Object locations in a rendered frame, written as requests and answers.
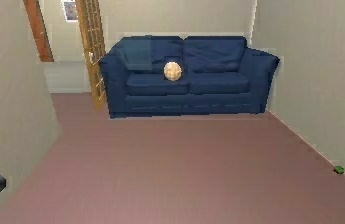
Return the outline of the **orange brown wooden door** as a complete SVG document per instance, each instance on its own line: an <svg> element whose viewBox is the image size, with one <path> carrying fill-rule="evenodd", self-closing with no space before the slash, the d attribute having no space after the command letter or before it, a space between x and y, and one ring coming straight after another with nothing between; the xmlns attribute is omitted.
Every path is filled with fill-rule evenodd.
<svg viewBox="0 0 345 224"><path fill-rule="evenodd" d="M53 62L54 57L50 47L39 0L23 0L23 2L39 58L42 62Z"/></svg>

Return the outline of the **framed wall picture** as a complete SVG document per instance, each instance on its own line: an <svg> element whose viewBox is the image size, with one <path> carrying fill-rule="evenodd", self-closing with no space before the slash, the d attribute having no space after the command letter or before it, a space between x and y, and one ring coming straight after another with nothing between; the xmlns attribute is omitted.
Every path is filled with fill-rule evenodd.
<svg viewBox="0 0 345 224"><path fill-rule="evenodd" d="M62 0L63 12L66 22L77 21L77 9L75 0Z"/></svg>

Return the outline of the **teal blue sofa cushion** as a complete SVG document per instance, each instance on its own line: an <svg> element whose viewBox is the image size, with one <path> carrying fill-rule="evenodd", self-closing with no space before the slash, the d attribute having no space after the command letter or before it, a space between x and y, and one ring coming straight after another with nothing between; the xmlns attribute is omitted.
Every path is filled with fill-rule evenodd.
<svg viewBox="0 0 345 224"><path fill-rule="evenodd" d="M124 39L124 54L130 70L152 69L151 40L147 36L131 36Z"/></svg>

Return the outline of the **light wooden glazed door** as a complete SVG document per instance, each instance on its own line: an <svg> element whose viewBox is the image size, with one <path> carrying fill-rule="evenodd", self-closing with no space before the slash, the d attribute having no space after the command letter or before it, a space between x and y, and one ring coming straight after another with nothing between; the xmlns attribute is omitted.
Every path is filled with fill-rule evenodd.
<svg viewBox="0 0 345 224"><path fill-rule="evenodd" d="M106 102L106 92L98 62L106 51L99 1L75 1L93 106L95 109L100 109Z"/></svg>

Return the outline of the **tan woven ball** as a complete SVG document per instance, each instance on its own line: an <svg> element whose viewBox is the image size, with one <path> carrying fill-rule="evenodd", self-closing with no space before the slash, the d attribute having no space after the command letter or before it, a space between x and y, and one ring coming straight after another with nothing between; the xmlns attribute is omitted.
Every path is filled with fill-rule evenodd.
<svg viewBox="0 0 345 224"><path fill-rule="evenodd" d="M169 81L177 81L182 76L182 69L176 62L168 62L164 66L164 76Z"/></svg>

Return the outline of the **dark blue sofa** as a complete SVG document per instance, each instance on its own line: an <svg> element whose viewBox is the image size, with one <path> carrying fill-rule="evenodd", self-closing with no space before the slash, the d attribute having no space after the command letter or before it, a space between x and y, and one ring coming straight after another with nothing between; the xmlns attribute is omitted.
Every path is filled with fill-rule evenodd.
<svg viewBox="0 0 345 224"><path fill-rule="evenodd" d="M258 114L266 110L280 59L247 46L243 36L151 36L152 69L130 70L124 38L99 60L112 118ZM176 62L177 81L164 76Z"/></svg>

